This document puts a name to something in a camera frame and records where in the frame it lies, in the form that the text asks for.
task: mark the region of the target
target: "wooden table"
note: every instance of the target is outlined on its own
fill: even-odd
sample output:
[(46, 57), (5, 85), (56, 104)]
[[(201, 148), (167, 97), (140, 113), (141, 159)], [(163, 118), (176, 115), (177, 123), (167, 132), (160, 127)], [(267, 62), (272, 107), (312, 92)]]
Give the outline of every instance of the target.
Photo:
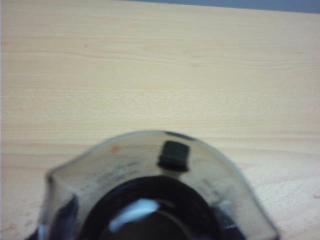
[(319, 240), (320, 14), (124, 0), (1, 10), (2, 239), (35, 229), (48, 169), (163, 129), (232, 159), (284, 240)]

